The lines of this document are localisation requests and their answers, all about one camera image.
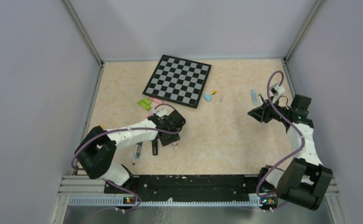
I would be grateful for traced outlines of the black highlighter blue cap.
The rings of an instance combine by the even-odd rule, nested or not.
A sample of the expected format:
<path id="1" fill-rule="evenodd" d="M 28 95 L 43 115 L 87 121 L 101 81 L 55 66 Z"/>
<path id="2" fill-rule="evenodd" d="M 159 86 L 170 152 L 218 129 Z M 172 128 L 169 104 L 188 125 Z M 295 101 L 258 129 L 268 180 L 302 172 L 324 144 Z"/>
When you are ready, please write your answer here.
<path id="1" fill-rule="evenodd" d="M 152 155 L 153 156 L 158 155 L 158 141 L 157 140 L 152 141 Z"/>

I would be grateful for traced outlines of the light blue highlighter body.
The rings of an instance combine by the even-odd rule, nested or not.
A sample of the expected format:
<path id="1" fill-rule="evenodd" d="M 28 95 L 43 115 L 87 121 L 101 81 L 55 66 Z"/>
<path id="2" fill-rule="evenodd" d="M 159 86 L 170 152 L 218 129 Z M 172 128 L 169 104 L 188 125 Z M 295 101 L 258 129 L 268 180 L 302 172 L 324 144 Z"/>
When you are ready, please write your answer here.
<path id="1" fill-rule="evenodd" d="M 251 95 L 253 105 L 258 105 L 257 94 L 254 89 L 251 90 L 250 95 Z"/>

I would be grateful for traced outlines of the light blue highlighter cap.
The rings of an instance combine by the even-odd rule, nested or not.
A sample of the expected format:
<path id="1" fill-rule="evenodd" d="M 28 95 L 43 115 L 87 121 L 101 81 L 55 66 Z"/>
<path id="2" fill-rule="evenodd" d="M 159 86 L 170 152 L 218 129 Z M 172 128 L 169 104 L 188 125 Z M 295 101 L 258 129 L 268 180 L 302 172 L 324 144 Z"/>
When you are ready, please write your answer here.
<path id="1" fill-rule="evenodd" d="M 212 97 L 211 97 L 209 94 L 205 94 L 205 95 L 204 95 L 204 99 L 205 99 L 206 101 L 211 101 L 211 100 L 212 100 Z"/>

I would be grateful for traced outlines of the green ink clear pen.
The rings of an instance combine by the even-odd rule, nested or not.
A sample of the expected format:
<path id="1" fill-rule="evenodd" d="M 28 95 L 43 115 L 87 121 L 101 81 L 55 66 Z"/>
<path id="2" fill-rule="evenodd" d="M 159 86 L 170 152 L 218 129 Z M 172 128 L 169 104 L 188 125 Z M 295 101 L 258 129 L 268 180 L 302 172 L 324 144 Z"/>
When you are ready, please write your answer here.
<path id="1" fill-rule="evenodd" d="M 261 94 L 258 94 L 258 99 L 260 100 L 260 104 L 263 104 L 264 99 Z"/>

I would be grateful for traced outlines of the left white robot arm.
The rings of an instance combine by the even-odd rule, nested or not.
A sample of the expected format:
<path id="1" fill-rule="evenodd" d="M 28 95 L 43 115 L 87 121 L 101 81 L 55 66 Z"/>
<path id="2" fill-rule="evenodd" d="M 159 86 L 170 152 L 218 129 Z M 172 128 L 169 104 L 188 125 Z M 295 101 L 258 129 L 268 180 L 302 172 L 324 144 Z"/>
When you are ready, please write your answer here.
<path id="1" fill-rule="evenodd" d="M 117 150 L 140 142 L 158 140 L 167 146 L 180 140 L 179 132 L 186 119 L 176 110 L 159 110 L 146 119 L 122 128 L 94 127 L 76 149 L 73 160 L 78 161 L 90 179 L 104 179 L 115 183 L 122 193 L 133 187 L 130 172 L 114 162 Z"/>

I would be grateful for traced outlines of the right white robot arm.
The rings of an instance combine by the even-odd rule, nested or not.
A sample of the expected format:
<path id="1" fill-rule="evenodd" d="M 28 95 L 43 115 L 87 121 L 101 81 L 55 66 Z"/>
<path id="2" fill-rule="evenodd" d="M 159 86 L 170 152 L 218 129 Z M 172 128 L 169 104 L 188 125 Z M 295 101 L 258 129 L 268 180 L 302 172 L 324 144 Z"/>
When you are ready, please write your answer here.
<path id="1" fill-rule="evenodd" d="M 291 106 L 265 100 L 248 115 L 261 123 L 276 120 L 284 124 L 292 152 L 274 166 L 261 169 L 256 193 L 277 198 L 309 210 L 317 210 L 333 178 L 331 169 L 319 159 L 313 140 L 313 121 L 309 119 L 311 98 L 296 94 Z"/>

